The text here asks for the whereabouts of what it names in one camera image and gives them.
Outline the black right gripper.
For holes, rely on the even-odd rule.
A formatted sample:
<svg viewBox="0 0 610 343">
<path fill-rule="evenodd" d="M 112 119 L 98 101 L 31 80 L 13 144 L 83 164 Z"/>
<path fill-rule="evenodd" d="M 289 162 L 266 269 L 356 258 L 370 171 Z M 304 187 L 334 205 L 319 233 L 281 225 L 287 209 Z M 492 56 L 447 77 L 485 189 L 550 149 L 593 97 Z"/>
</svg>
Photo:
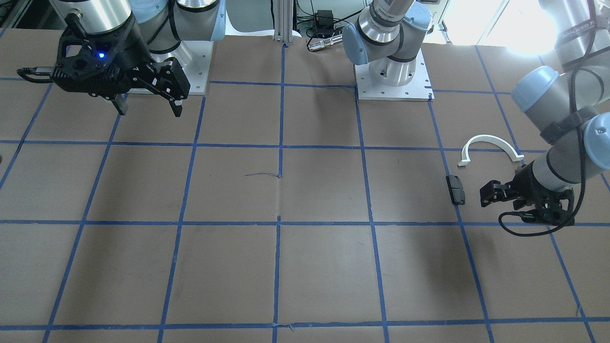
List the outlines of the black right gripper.
<svg viewBox="0 0 610 343">
<path fill-rule="evenodd" d="M 179 61 L 170 57 L 156 62 L 140 35 L 135 16 L 104 33 L 87 32 L 82 18 L 66 16 L 67 28 L 60 37 L 58 55 L 50 79 L 68 92 L 111 98 L 124 116 L 131 89 L 147 89 L 169 101 L 176 118 L 182 115 L 190 83 Z"/>
</svg>

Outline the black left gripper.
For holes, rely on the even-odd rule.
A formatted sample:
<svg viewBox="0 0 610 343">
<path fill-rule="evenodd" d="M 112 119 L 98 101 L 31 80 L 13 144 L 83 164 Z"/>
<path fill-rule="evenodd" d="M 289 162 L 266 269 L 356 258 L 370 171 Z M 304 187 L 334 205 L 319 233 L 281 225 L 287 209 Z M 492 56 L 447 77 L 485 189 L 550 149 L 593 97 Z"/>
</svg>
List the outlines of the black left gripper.
<svg viewBox="0 0 610 343">
<path fill-rule="evenodd" d="M 479 194 L 482 208 L 495 202 L 513 201 L 513 213 L 525 223 L 555 226 L 575 223 L 575 219 L 570 219 L 574 212 L 574 191 L 547 189 L 534 177 L 531 164 L 521 167 L 511 182 L 501 184 L 491 180 L 481 187 Z"/>
</svg>

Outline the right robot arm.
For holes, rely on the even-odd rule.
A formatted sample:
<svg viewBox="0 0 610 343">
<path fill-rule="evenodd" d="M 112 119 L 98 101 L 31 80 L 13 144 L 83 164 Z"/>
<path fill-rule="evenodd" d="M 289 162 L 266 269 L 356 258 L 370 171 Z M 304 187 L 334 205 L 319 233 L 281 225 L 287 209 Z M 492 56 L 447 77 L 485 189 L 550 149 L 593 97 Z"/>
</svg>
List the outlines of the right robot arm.
<svg viewBox="0 0 610 343">
<path fill-rule="evenodd" d="M 122 96 L 146 89 L 165 98 L 174 116 L 189 97 L 176 50 L 186 41 L 218 41 L 226 32 L 224 0 L 55 0 L 67 24 L 60 37 L 50 82 L 67 92 L 111 102 L 119 114 Z"/>
</svg>

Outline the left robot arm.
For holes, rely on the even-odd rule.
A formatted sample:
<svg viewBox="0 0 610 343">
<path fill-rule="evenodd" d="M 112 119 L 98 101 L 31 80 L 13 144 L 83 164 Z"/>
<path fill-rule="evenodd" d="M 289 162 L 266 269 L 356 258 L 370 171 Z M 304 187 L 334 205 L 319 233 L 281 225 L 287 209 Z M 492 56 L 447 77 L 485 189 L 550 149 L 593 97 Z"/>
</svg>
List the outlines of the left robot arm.
<svg viewBox="0 0 610 343">
<path fill-rule="evenodd" d="M 474 161 L 458 167 L 458 148 L 470 137 L 495 134 L 514 140 L 533 161 L 549 146 L 509 96 L 517 81 L 540 67 L 537 57 L 496 46 L 424 45 L 433 101 L 361 101 L 366 169 L 362 185 L 346 172 L 346 195 L 329 202 L 330 222 L 498 226 L 507 203 L 482 209 L 478 191 L 490 179 L 508 181 L 518 162 L 490 143 L 477 144 Z"/>
</svg>

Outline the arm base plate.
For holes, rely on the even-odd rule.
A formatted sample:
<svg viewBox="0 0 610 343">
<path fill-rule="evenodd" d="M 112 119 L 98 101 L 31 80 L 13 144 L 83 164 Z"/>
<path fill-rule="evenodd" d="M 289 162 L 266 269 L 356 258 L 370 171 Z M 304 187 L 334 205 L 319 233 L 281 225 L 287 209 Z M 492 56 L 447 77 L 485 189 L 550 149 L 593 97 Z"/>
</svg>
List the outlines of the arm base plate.
<svg viewBox="0 0 610 343">
<path fill-rule="evenodd" d="M 379 59 L 355 65 L 358 98 L 366 101 L 432 101 L 435 99 L 421 50 L 408 62 Z"/>
<path fill-rule="evenodd" d="M 150 50 L 150 55 L 157 62 L 175 57 L 189 80 L 189 95 L 205 95 L 213 47 L 213 41 L 181 41 L 176 49 L 168 53 L 159 54 L 157 50 Z"/>
</svg>

